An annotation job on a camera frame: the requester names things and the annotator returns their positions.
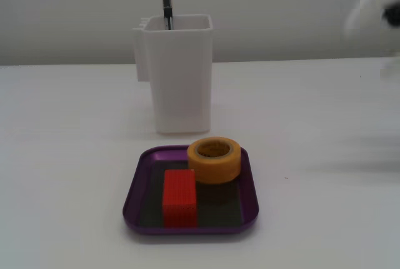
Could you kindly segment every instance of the plastic container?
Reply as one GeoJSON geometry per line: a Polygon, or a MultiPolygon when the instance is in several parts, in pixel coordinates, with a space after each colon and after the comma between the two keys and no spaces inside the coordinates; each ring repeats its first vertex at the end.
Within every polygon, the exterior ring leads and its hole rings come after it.
{"type": "Polygon", "coordinates": [[[258,216],[258,201],[249,157],[241,148],[241,173],[220,186],[196,185],[197,228],[164,228],[164,170],[187,168],[189,146],[162,146],[145,151],[137,164],[123,215],[134,231],[147,235],[239,233],[258,216]]]}
{"type": "Polygon", "coordinates": [[[203,132],[211,121],[213,25],[205,14],[174,16],[174,30],[162,16],[134,30],[139,81],[150,81],[156,130],[203,132]]]}

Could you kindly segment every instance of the white pen holder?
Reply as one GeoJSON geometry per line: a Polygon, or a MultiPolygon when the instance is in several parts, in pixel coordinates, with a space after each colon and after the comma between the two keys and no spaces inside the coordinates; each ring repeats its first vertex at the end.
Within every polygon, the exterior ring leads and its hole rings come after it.
{"type": "Polygon", "coordinates": [[[149,18],[134,31],[139,81],[150,81],[156,130],[190,133],[210,129],[213,25],[205,14],[149,18]]]}

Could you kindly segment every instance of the pen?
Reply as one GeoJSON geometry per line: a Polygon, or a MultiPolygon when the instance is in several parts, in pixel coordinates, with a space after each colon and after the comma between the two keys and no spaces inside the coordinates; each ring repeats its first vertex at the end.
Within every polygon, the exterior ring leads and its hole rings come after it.
{"type": "Polygon", "coordinates": [[[162,0],[162,8],[164,10],[164,22],[165,29],[172,30],[174,29],[173,24],[173,4],[171,0],[162,0]]]}

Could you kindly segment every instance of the yellow masking tape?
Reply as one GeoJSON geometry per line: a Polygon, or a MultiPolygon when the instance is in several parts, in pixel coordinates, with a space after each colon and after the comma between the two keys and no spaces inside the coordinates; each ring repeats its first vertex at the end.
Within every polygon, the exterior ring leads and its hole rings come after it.
{"type": "Polygon", "coordinates": [[[187,155],[189,169],[194,170],[196,181],[201,183],[227,183],[240,174],[240,146],[231,139],[198,140],[189,146],[187,155]]]}

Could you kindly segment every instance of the red cube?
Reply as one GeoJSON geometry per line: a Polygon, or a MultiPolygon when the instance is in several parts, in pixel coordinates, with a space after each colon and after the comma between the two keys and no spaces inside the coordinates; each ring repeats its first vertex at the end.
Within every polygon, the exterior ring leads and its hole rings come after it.
{"type": "Polygon", "coordinates": [[[197,227],[196,179],[192,170],[166,170],[162,200],[164,227],[197,227]]]}

